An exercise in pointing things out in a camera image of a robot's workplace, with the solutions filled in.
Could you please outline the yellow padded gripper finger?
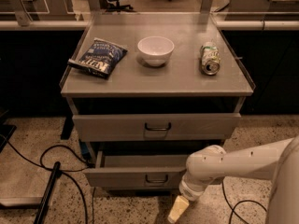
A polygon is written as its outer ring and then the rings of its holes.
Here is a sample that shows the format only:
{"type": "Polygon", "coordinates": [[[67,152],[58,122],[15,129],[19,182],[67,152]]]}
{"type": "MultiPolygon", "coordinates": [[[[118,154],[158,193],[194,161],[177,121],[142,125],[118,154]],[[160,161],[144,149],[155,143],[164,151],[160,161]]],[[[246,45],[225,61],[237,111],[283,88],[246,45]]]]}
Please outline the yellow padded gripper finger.
{"type": "Polygon", "coordinates": [[[190,203],[188,199],[186,199],[182,195],[177,196],[170,210],[170,213],[167,217],[167,220],[171,224],[175,224],[179,220],[179,218],[183,215],[183,213],[187,210],[189,205],[190,203]]]}

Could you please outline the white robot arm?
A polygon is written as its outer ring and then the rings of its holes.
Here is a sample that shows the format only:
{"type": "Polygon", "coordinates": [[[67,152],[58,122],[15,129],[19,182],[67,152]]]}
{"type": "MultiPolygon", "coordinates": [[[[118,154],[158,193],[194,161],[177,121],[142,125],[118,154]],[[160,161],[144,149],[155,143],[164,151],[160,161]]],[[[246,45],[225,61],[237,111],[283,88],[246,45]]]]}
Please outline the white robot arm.
{"type": "Polygon", "coordinates": [[[226,176],[270,180],[265,224],[299,224],[298,136],[234,152],[217,145],[194,152],[186,160],[186,173],[168,221],[176,223],[207,186],[226,176]]]}

